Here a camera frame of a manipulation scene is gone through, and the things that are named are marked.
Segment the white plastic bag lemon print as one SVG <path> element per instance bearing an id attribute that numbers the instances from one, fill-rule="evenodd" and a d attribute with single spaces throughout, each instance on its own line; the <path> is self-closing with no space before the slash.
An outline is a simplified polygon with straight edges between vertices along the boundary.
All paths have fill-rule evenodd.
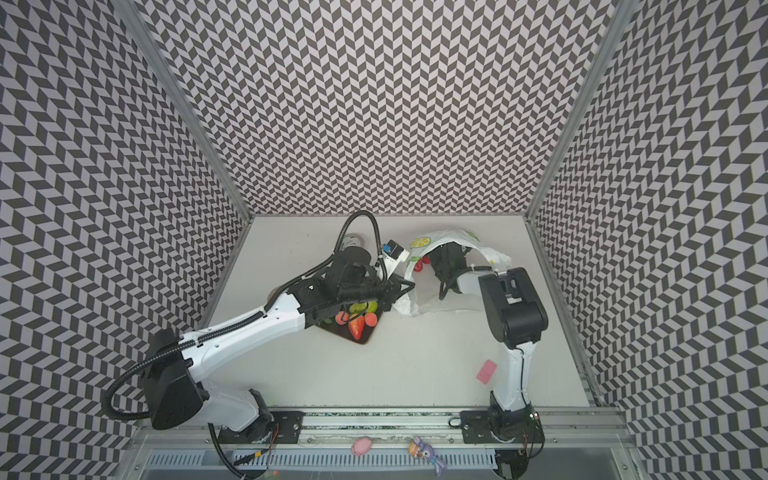
<path id="1" fill-rule="evenodd" d="M 430 267 L 438 280 L 438 300 L 449 292 L 479 296 L 479 278 L 505 275 L 513 268 L 512 258 L 485 245 L 470 230 L 439 230 L 410 241 L 404 259 L 403 279 L 416 283 L 414 274 Z"/>

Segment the fake red fruit piece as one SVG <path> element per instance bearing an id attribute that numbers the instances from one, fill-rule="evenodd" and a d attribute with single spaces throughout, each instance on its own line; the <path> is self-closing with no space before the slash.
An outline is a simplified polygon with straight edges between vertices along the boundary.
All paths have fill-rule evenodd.
<path id="1" fill-rule="evenodd" d="M 373 312 L 367 312 L 364 315 L 365 325 L 370 328 L 375 328 L 378 323 L 378 316 Z"/>

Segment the fake green fruit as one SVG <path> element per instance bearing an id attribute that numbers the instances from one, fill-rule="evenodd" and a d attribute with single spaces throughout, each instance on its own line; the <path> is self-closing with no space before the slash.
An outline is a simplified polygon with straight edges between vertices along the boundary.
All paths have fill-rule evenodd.
<path id="1" fill-rule="evenodd" d="M 378 302 L 377 301 L 369 301 L 369 302 L 362 302 L 362 303 L 355 303 L 349 307 L 349 313 L 351 315 L 355 314 L 364 314 L 364 313 L 375 313 L 378 310 Z"/>

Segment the fake pink peach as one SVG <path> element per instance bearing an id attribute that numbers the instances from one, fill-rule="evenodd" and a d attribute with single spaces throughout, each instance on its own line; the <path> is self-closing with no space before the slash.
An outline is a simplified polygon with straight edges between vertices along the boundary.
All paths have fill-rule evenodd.
<path id="1" fill-rule="evenodd" d="M 335 322 L 338 325 L 346 325 L 350 321 L 350 314 L 346 311 L 340 311 L 335 316 Z"/>

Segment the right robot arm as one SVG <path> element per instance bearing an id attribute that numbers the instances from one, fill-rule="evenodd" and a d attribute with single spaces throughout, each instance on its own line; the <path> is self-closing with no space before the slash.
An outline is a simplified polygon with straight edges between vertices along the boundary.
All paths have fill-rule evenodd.
<path id="1" fill-rule="evenodd" d="M 448 293 L 482 299 L 488 327 L 500 347 L 492 376 L 487 429 L 501 443 L 541 440 L 540 419 L 528 393 L 532 356 L 549 319 L 527 270 L 513 267 L 496 272 L 489 265 L 472 266 L 470 248 L 450 242 L 426 258 L 440 281 L 440 299 Z"/>

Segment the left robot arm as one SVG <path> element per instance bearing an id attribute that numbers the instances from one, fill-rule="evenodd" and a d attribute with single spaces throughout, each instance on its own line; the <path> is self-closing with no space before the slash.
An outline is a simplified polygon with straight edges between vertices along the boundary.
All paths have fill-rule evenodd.
<path id="1" fill-rule="evenodd" d="M 371 223 L 373 253 L 344 247 L 339 236 L 325 260 L 278 286 L 265 305 L 214 327 L 181 335 L 159 332 L 148 356 L 104 390 L 102 413 L 122 422 L 148 420 L 156 430 L 201 422 L 235 432 L 265 417 L 266 405 L 256 391 L 219 386 L 212 375 L 261 345 L 345 315 L 356 304 L 374 303 L 378 312 L 387 312 L 415 287 L 396 272 L 408 251 L 395 241 L 382 242 L 371 212 L 351 214 L 341 230 L 348 231 L 359 217 Z"/>

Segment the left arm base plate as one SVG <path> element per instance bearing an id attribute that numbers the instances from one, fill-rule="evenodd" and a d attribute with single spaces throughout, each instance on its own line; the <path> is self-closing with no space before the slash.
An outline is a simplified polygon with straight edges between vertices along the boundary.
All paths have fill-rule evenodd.
<path id="1" fill-rule="evenodd" d="M 297 444 L 303 427 L 305 414 L 298 410 L 278 411 L 271 419 L 259 416 L 251 425 L 240 432 L 222 427 L 217 440 L 220 444 Z"/>

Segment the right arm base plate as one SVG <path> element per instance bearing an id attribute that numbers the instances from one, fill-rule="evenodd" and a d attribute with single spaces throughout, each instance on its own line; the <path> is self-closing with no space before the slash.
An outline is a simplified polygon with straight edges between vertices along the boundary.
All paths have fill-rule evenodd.
<path id="1" fill-rule="evenodd" d="M 465 444 L 541 444 L 546 441 L 543 427 L 535 413 L 465 410 L 459 414 Z"/>

